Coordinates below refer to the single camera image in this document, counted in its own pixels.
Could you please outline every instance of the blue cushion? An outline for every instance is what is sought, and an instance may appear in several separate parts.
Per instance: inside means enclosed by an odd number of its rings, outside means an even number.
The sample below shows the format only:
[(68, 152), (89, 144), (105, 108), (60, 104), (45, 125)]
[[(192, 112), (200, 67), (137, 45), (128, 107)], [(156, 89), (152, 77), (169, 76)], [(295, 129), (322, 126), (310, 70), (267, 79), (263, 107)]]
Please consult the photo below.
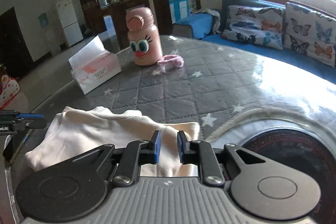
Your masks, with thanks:
[(194, 39), (203, 39), (211, 32), (214, 23), (212, 15), (195, 14), (176, 21), (176, 24), (191, 26)]
[(226, 40), (221, 37), (220, 34), (210, 35), (203, 39), (204, 41), (240, 48), (242, 50), (260, 54), (266, 57), (270, 57), (298, 68), (304, 69), (314, 75), (317, 75), (329, 82), (336, 84), (336, 69), (328, 65), (322, 64), (316, 60), (311, 59), (303, 54), (298, 54), (295, 51), (284, 48), (282, 51), (278, 51), (273, 48), (266, 48), (255, 44), (244, 44)]

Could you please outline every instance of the tissue box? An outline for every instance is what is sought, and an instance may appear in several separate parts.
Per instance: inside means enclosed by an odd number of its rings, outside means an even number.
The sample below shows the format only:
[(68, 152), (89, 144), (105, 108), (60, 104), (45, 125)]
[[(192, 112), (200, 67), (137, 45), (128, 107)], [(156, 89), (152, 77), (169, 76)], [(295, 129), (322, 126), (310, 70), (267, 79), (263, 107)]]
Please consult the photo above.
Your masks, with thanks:
[(104, 48), (99, 36), (69, 59), (72, 77), (84, 94), (121, 72), (118, 58)]

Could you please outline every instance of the gray blanket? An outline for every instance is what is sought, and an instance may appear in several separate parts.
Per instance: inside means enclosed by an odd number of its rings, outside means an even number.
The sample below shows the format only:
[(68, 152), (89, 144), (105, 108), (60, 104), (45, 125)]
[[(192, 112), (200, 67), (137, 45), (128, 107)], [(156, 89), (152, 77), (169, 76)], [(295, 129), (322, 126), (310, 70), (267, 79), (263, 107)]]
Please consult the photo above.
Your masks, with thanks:
[[(104, 106), (114, 113), (138, 109), (157, 122), (199, 122), (202, 139), (207, 140), (216, 139), (251, 113), (272, 116), (272, 109), (277, 117), (283, 110), (288, 119), (294, 113), (293, 120), (298, 116), (326, 128), (336, 125), (336, 86), (311, 73), (236, 48), (185, 38), (161, 39), (164, 54), (184, 58), (183, 68), (164, 72), (157, 65), (139, 67), (126, 49), (118, 54), (120, 74), (85, 96), (70, 83), (35, 112), (51, 122), (65, 106), (83, 110)], [(22, 161), (24, 154), (44, 134), (45, 130), (36, 130), (24, 144), (11, 171), (14, 188), (30, 172)]]

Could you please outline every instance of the metal screw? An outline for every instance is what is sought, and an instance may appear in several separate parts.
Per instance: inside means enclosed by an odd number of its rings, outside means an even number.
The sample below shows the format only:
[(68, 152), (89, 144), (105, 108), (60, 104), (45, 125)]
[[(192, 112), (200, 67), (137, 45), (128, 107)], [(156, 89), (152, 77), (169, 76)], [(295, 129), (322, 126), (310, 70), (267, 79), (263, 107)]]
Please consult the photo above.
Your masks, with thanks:
[(208, 176), (205, 181), (211, 185), (221, 184), (223, 180), (218, 176)]
[(127, 184), (131, 182), (131, 179), (127, 176), (116, 176), (113, 178), (113, 182), (118, 184)]

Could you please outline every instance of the butterfly print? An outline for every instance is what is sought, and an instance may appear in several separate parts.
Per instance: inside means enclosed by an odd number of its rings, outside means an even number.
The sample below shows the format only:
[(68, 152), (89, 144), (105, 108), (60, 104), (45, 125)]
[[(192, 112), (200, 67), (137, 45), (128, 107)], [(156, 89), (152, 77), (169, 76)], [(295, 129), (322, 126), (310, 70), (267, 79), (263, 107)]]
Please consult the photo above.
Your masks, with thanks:
[(230, 8), (227, 7), (227, 19), (231, 19)]
[(331, 59), (332, 52), (333, 52), (333, 48), (331, 46), (322, 48), (318, 43), (315, 42), (315, 53), (317, 56), (320, 56), (322, 54), (323, 57), (327, 59)]
[(279, 22), (275, 22), (275, 24), (273, 24), (272, 22), (268, 22), (267, 20), (262, 21), (261, 23), (262, 30), (268, 30), (272, 28), (277, 32), (281, 32), (281, 24)]
[(238, 8), (238, 12), (236, 13), (237, 16), (248, 15), (249, 17), (256, 18), (253, 9), (251, 8)]
[(312, 10), (306, 8), (306, 7), (303, 7), (303, 6), (300, 6), (300, 5), (295, 5), (295, 4), (291, 4), (290, 5), (293, 7), (293, 10), (294, 11), (300, 11), (300, 12), (303, 12), (305, 14), (309, 14)]
[(245, 29), (255, 29), (259, 30), (257, 26), (255, 26), (254, 22), (244, 22), (244, 21), (239, 21), (238, 23), (232, 24), (232, 26), (235, 27), (241, 27)]
[(262, 45), (267, 46), (272, 41), (274, 41), (279, 47), (282, 48), (282, 42), (281, 42), (280, 36), (277, 34), (271, 34), (270, 32), (266, 32), (265, 37), (264, 37), (264, 42)]
[(226, 22), (225, 29), (226, 29), (226, 30), (229, 30), (229, 31), (232, 31), (232, 29), (231, 29), (231, 27), (230, 27), (230, 24), (231, 24), (231, 22)]
[(289, 38), (291, 39), (291, 49), (296, 51), (296, 52), (300, 52), (304, 55), (307, 55), (307, 49), (309, 47), (309, 43), (308, 42), (304, 42), (302, 44), (299, 44), (297, 42), (297, 40), (292, 37), (291, 35), (289, 36)]
[(330, 44), (330, 36), (331, 36), (331, 33), (333, 32), (333, 29), (329, 28), (324, 32), (320, 23), (316, 21), (315, 25), (316, 25), (316, 30), (317, 30), (317, 34), (316, 34), (317, 38), (327, 44)]
[(241, 33), (237, 33), (236, 37), (238, 39), (238, 41), (240, 42), (248, 42), (248, 43), (254, 43), (255, 42), (255, 37), (257, 35), (250, 35), (248, 38), (244, 35), (242, 35)]
[(280, 8), (274, 8), (274, 7), (265, 7), (265, 8), (262, 8), (258, 13), (259, 14), (264, 14), (268, 11), (273, 11), (275, 12), (276, 14), (278, 14), (279, 16), (283, 16), (284, 15), (284, 12), (282, 9)]
[(329, 22), (335, 20), (334, 18), (330, 17), (330, 16), (327, 16), (325, 14), (322, 14), (320, 12), (316, 12), (316, 15), (319, 17), (319, 18), (325, 18), (326, 20), (328, 20)]
[(291, 21), (293, 23), (293, 31), (296, 33), (301, 33), (303, 36), (307, 36), (309, 29), (311, 28), (311, 25), (306, 24), (306, 25), (299, 25), (298, 22), (291, 17)]

